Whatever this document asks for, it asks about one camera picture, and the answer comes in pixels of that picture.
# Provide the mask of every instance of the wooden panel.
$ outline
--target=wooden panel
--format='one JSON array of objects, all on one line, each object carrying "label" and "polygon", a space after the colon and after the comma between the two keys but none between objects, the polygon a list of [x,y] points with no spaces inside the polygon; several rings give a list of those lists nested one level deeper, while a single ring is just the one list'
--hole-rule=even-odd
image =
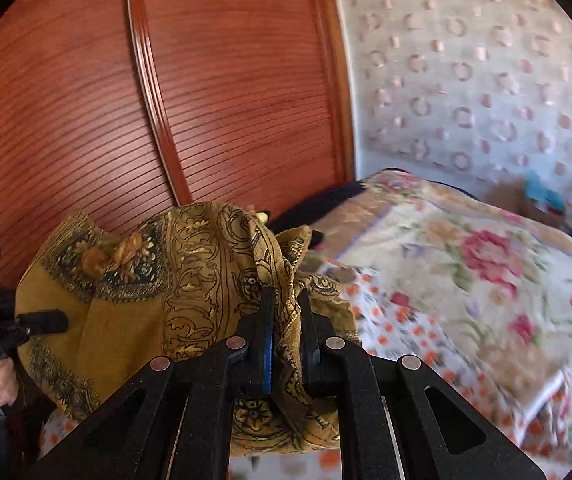
[{"label": "wooden panel", "polygon": [[150,44],[194,200],[274,213],[346,177],[322,0],[146,0]]},{"label": "wooden panel", "polygon": [[17,0],[0,20],[2,283],[70,208],[126,233],[172,205],[125,0]]},{"label": "wooden panel", "polygon": [[135,65],[140,76],[141,94],[148,111],[148,120],[157,151],[164,165],[175,201],[186,205],[192,202],[191,191],[186,184],[184,170],[175,149],[166,107],[157,81],[157,70],[148,38],[146,0],[127,0],[127,6]]},{"label": "wooden panel", "polygon": [[352,105],[351,85],[348,79],[348,64],[346,61],[346,48],[342,23],[339,19],[339,8],[336,0],[322,0],[322,25],[326,29],[325,46],[329,52],[332,67],[330,77],[334,79],[335,110],[341,131],[338,143],[341,145],[340,156],[344,160],[347,180],[355,179],[354,139],[352,136]]}]

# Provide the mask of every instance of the patterned wallpaper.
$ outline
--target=patterned wallpaper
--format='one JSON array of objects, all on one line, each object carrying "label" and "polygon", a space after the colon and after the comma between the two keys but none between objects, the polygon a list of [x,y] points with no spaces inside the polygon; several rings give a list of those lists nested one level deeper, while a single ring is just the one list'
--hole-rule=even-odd
[{"label": "patterned wallpaper", "polygon": [[338,0],[359,176],[395,166],[516,210],[534,170],[572,221],[572,21],[554,0]]}]

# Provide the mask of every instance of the mustard paisley scarf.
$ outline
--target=mustard paisley scarf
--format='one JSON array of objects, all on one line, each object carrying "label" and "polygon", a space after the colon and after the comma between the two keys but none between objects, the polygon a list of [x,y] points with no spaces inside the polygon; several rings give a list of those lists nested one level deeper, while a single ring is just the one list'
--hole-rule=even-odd
[{"label": "mustard paisley scarf", "polygon": [[310,228],[273,235],[254,216],[195,203],[145,221],[126,238],[69,215],[38,251],[16,292],[16,313],[58,308],[63,334],[33,338],[20,359],[42,390],[80,422],[154,356],[196,357],[256,312],[263,285],[277,290],[273,394],[237,399],[232,454],[337,447],[332,400],[303,389],[296,302],[306,288],[314,311],[356,338],[338,285],[302,274]]}]

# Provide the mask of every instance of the floral bedspread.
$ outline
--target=floral bedspread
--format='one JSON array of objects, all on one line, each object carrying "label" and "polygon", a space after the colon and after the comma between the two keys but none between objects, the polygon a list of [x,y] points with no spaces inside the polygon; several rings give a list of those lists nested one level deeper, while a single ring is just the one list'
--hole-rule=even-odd
[{"label": "floral bedspread", "polygon": [[516,444],[570,468],[572,239],[410,174],[383,171],[366,184],[314,226],[327,237],[321,252],[377,269],[400,312],[434,317],[517,408]]}]

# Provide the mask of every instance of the blue object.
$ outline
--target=blue object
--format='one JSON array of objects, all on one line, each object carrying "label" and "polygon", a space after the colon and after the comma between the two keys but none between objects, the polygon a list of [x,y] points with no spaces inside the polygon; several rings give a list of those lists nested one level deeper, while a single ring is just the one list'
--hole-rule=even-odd
[{"label": "blue object", "polygon": [[562,213],[566,211],[566,205],[564,204],[562,196],[544,186],[540,176],[534,171],[531,171],[528,176],[524,195],[528,200],[537,202],[540,209],[555,209]]}]

